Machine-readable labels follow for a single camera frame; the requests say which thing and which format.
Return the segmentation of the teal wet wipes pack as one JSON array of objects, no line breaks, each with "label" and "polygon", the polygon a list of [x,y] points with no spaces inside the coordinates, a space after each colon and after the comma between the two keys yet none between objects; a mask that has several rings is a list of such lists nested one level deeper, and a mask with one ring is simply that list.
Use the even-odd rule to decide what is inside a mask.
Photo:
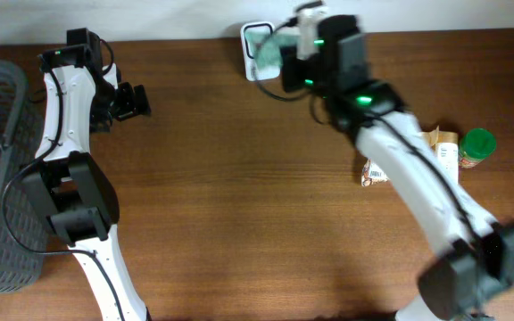
[{"label": "teal wet wipes pack", "polygon": [[256,63],[257,70],[278,68],[282,65],[280,49],[294,46],[298,42],[295,33],[280,31],[264,45],[265,38],[270,31],[265,29],[248,29],[245,32],[245,42],[248,45],[248,57]]}]

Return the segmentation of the beige paper bag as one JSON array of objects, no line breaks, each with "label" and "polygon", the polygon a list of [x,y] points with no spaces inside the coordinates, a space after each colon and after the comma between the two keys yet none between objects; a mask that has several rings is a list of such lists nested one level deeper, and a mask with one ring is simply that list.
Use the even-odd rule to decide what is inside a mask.
[{"label": "beige paper bag", "polygon": [[[422,131],[419,136],[426,142],[426,144],[432,149],[435,149],[435,145],[439,141],[440,128],[436,127],[431,131]],[[378,183],[384,183],[389,178],[385,172],[372,160],[367,160],[362,168],[361,172],[361,186],[366,187]]]}]

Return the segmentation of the white cream tube gold cap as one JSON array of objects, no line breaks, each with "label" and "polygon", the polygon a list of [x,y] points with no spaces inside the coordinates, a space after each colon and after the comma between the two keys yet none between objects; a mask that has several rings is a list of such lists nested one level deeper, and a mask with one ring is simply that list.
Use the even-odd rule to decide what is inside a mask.
[{"label": "white cream tube gold cap", "polygon": [[435,156],[450,178],[459,182],[459,146],[458,135],[453,132],[439,131],[434,144]]}]

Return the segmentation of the green lidded jar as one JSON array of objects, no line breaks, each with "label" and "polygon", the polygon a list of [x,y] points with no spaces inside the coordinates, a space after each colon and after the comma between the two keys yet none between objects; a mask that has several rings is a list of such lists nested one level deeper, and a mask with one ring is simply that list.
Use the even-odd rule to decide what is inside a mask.
[{"label": "green lidded jar", "polygon": [[471,169],[493,154],[497,146],[494,135],[484,128],[473,128],[459,141],[459,166]]}]

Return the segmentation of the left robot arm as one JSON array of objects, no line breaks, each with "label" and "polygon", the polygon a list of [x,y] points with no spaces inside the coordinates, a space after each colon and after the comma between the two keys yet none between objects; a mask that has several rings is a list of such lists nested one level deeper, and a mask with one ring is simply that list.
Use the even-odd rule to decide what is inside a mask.
[{"label": "left robot arm", "polygon": [[48,234],[81,266],[104,320],[148,320],[119,243],[120,205],[90,152],[90,136],[114,121],[151,113],[145,88],[122,81],[110,47],[87,28],[70,29],[66,45],[41,54],[46,115],[35,159],[20,175]]}]

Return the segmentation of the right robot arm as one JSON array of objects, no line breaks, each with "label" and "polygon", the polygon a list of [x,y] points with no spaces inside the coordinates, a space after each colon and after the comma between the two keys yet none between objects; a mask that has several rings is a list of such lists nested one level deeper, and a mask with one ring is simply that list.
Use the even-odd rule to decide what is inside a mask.
[{"label": "right robot arm", "polygon": [[423,230],[435,259],[396,320],[482,320],[484,305],[514,286],[514,220],[499,221],[441,166],[394,88],[372,78],[352,15],[289,19],[283,88],[320,98],[330,124],[374,161]]}]

